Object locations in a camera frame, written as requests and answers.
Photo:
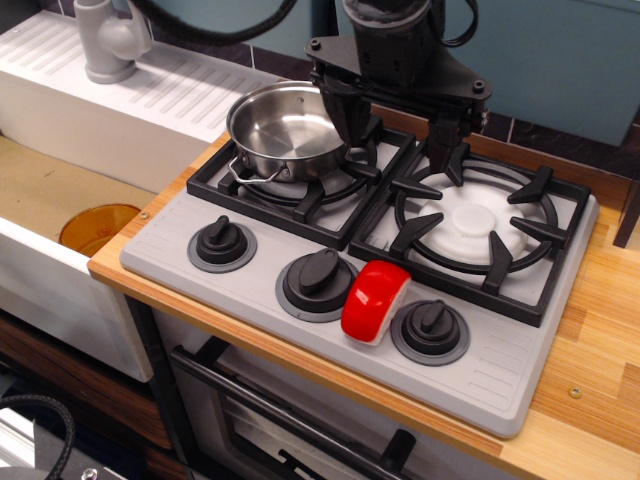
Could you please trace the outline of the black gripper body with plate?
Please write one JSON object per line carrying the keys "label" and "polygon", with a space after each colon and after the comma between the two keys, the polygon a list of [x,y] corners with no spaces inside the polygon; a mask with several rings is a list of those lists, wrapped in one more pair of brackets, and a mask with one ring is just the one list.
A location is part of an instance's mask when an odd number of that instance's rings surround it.
{"label": "black gripper body with plate", "polygon": [[370,104],[434,120],[456,116],[481,125],[491,86],[456,60],[435,38],[436,23],[425,16],[396,28],[358,25],[351,36],[311,39],[312,81],[348,84]]}

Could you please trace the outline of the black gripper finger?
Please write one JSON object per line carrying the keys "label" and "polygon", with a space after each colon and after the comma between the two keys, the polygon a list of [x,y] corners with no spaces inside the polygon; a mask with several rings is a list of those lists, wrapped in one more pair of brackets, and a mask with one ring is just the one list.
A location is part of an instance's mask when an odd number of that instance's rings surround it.
{"label": "black gripper finger", "polygon": [[469,154],[469,145],[463,141],[461,122],[456,116],[440,115],[429,121],[427,146],[434,173],[444,173],[452,160],[462,160]]}
{"label": "black gripper finger", "polygon": [[356,146],[364,135],[371,117],[371,104],[360,91],[348,84],[323,83],[323,103],[340,138]]}

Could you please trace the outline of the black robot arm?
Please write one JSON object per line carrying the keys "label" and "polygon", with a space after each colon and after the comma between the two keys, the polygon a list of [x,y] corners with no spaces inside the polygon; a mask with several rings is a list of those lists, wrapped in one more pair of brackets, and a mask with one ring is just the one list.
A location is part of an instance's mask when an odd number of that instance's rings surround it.
{"label": "black robot arm", "polygon": [[457,61],[451,49],[475,34],[479,8],[453,39],[444,36],[442,1],[346,1],[351,36],[315,37],[305,48],[311,81],[339,136],[353,146],[369,122],[372,105],[421,117],[429,123],[427,155],[445,172],[467,152],[465,138],[482,129],[489,82]]}

